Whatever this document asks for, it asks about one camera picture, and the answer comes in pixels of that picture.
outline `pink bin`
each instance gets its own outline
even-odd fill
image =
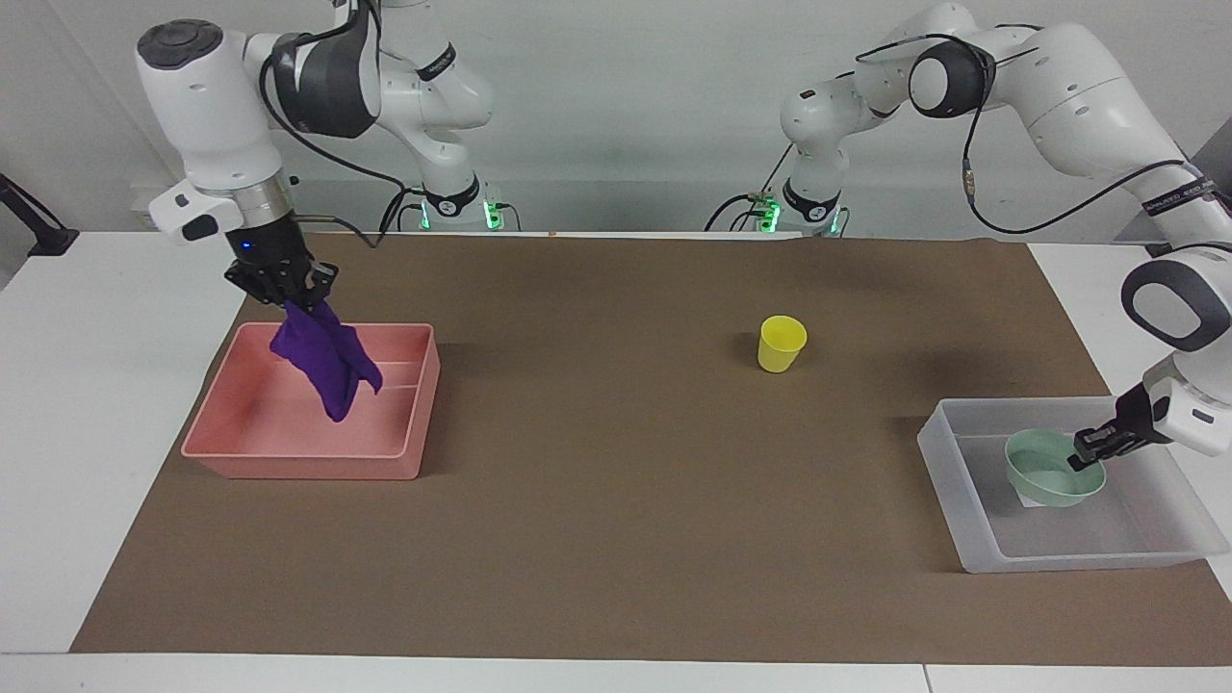
[[[409,480],[419,475],[441,361],[429,324],[356,324],[384,387],[360,382],[341,423],[270,351],[277,323],[244,323],[180,451],[230,478]]]

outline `translucent plastic bin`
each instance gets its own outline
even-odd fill
[[[1228,543],[1167,448],[1105,462],[1108,485],[1072,508],[1024,507],[1005,440],[1025,428],[1073,434],[1110,419],[1115,397],[942,400],[920,453],[967,572],[1161,567]]]
[[[429,324],[356,324],[381,367],[334,423],[308,379],[270,351],[278,323],[244,323],[181,453],[230,478],[409,480],[419,475],[441,363]]]

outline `white table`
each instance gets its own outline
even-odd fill
[[[1112,392],[1126,390],[1167,351],[1130,323],[1119,305],[1121,277],[1145,259],[1142,250],[1035,247],[1034,252]],[[174,248],[150,233],[85,234],[64,258],[32,259],[0,292],[0,652],[55,654],[70,646],[239,308],[240,293],[219,276],[229,258],[221,239]],[[1209,460],[1185,450],[1177,457],[1223,531],[1232,535],[1232,457]],[[1226,589],[1232,586],[1232,559],[1217,559],[1212,567]],[[944,678],[934,681],[934,693],[973,691],[963,687],[970,682],[1019,681],[1016,672],[1073,676],[1074,682],[1096,681],[1101,671],[1126,676],[1126,670],[928,671],[934,670]],[[166,689],[166,677],[179,676],[177,671],[202,691],[233,684],[238,687],[232,689],[277,689],[271,682],[283,681],[303,682],[301,689],[307,691],[329,681],[366,682],[363,688],[375,691],[399,681],[460,682],[467,691],[548,691],[548,682],[583,681],[585,686],[573,688],[623,682],[611,689],[928,689],[924,668],[915,665],[217,655],[7,655],[0,657],[0,688],[25,689],[23,682],[46,681],[39,689],[78,689],[75,683],[90,681],[103,689]],[[245,672],[244,686],[237,683],[237,671]],[[1173,673],[1206,677],[1202,681],[1217,681],[1220,691],[1232,691],[1232,670]],[[731,682],[732,688],[717,687],[716,681]],[[1183,681],[1189,679],[1168,681],[1188,686]],[[942,684],[951,687],[939,688]],[[421,689],[463,689],[441,686]],[[1067,689],[1103,689],[1082,686]]]

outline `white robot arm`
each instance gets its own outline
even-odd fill
[[[1117,401],[1117,416],[1079,432],[1072,466],[1177,441],[1207,455],[1232,446],[1232,216],[1156,121],[1121,65],[1087,28],[1002,25],[981,30],[945,2],[856,57],[853,73],[784,102],[797,158],[782,187],[784,223],[828,228],[849,166],[841,141],[888,122],[904,101],[933,118],[1009,106],[1058,171],[1114,180],[1133,195],[1174,248],[1122,286],[1130,318],[1175,350]],[[976,181],[963,155],[972,212]]]
[[[246,37],[177,20],[150,28],[137,46],[142,86],[185,168],[185,180],[150,205],[152,218],[179,242],[225,234],[237,258],[227,279],[280,306],[293,300],[310,308],[328,296],[338,268],[304,247],[266,106],[301,141],[298,132],[354,138],[372,125],[389,129],[420,164],[425,219],[490,226],[487,186],[467,148],[429,134],[487,123],[490,88],[457,63],[426,0],[334,6],[336,26],[322,35]],[[391,37],[386,23],[400,35]],[[388,222],[387,213],[382,231]]]

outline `mint green bowl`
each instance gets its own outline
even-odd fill
[[[1073,439],[1063,433],[1020,430],[1005,441],[1005,477],[1019,493],[1041,506],[1077,506],[1104,487],[1108,472],[1103,462],[1073,471],[1068,461],[1073,454]]]

